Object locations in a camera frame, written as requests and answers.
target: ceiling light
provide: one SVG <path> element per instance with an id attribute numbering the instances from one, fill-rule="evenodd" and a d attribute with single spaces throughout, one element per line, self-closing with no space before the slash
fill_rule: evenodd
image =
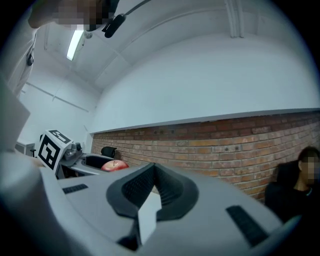
<path id="1" fill-rule="evenodd" d="M 68 53 L 66 54 L 66 58 L 70 61 L 74 59 L 76 49 L 83 32 L 84 32 L 83 30 L 75 30 L 73 33 L 73 36 L 69 45 Z"/>

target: brick wall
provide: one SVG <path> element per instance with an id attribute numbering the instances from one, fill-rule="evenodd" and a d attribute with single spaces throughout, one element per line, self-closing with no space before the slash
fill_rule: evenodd
<path id="1" fill-rule="evenodd" d="M 320 112 L 119 130 L 94 135 L 91 151 L 116 147 L 130 166 L 155 162 L 218 177 L 263 201 L 279 163 L 320 145 Z"/>

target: white ceiling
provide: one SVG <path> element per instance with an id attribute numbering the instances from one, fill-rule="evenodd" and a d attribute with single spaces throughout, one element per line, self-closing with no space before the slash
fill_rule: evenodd
<path id="1" fill-rule="evenodd" d="M 141 1 L 120 0 L 116 15 Z M 251 0 L 242 0 L 242 6 L 245 33 L 284 40 L 286 24 L 273 8 Z M 49 53 L 98 91 L 163 47 L 207 34 L 230 34 L 224 0 L 151 0 L 131 13 L 112 38 L 105 38 L 101 29 L 80 41 L 73 61 L 66 58 L 73 30 L 51 23 L 44 40 Z"/>

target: person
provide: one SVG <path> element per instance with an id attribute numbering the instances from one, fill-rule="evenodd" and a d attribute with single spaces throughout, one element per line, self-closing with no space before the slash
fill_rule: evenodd
<path id="1" fill-rule="evenodd" d="M 38 29 L 51 22 L 73 29 L 79 25 L 98 25 L 108 18 L 108 3 L 107 0 L 37 0 L 16 24 L 3 46 L 0 55 L 1 81 L 18 97 L 35 61 Z M 43 166 L 39 159 L 31 160 L 36 166 Z"/>
<path id="2" fill-rule="evenodd" d="M 308 146 L 291 165 L 287 179 L 294 178 L 294 183 L 291 183 L 293 186 L 281 182 L 273 182 L 267 186 L 265 205 L 284 223 L 297 215 L 314 214 L 314 207 L 319 199 L 319 160 L 319 150 Z"/>

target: seated person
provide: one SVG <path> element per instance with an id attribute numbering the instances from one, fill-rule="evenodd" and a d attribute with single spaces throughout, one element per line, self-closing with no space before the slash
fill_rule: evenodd
<path id="1" fill-rule="evenodd" d="M 319 158 L 315 147 L 306 147 L 296 161 L 283 164 L 287 169 L 281 169 L 280 164 L 277 182 L 267 186 L 265 205 L 284 223 L 297 215 L 315 214 L 319 198 Z"/>

